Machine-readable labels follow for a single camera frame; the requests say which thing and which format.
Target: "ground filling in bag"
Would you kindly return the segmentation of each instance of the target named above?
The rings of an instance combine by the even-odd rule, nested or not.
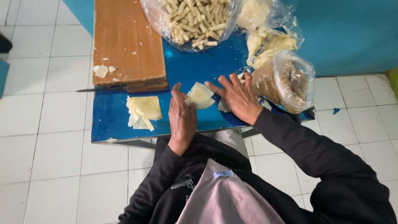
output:
[[[265,96],[274,104],[281,105],[292,114],[302,112],[306,101],[307,78],[289,59],[282,62],[281,69],[273,71],[274,61],[268,61],[253,73],[254,92]]]

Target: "hand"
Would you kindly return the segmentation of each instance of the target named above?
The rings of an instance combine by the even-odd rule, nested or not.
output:
[[[244,77],[245,83],[240,83],[236,73],[232,73],[229,75],[231,82],[228,82],[225,76],[221,75],[219,83],[225,89],[219,88],[210,82],[205,82],[205,85],[224,98],[232,113],[246,123],[254,125],[263,107],[258,103],[257,97],[252,90],[252,76],[246,72]]]
[[[197,124],[195,103],[187,106],[184,100],[188,96],[179,91],[180,87],[181,83],[174,85],[169,109],[172,136],[168,145],[178,156],[181,156],[187,150],[196,132]]]

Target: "blue wall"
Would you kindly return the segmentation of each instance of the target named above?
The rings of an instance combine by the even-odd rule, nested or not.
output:
[[[94,0],[64,0],[93,35]],[[317,77],[375,73],[398,65],[398,0],[298,0],[298,53]]]

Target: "black jacket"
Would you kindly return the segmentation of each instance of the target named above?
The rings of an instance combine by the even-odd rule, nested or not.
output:
[[[313,212],[300,208],[289,195],[253,174],[249,160],[238,151],[195,135],[182,157],[170,150],[168,139],[158,139],[155,162],[119,216],[120,223],[175,223],[208,158],[233,169],[287,224],[397,223],[388,188],[379,183],[369,165],[344,146],[268,110],[261,112],[254,128],[307,175],[321,178],[310,198]]]

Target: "blue tabletop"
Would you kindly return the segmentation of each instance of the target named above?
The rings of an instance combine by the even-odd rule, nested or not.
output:
[[[220,85],[217,77],[236,72],[241,73],[246,69],[248,50],[245,36],[230,38],[219,46],[210,48],[200,53],[180,52],[168,42],[163,40],[164,61],[166,75],[170,88],[174,84],[181,83],[181,91],[188,93],[195,82],[204,83],[210,81]],[[151,121],[154,131],[137,130],[127,125],[130,114],[126,107],[127,96],[159,97],[160,109],[163,118]],[[97,92],[94,98],[92,142],[106,141],[110,138],[117,140],[133,140],[170,134],[168,117],[171,93],[159,91],[150,93],[127,92]],[[217,103],[210,108],[197,111],[198,131],[218,130],[221,128],[233,128],[244,126],[242,122],[231,113],[223,113],[217,110]]]

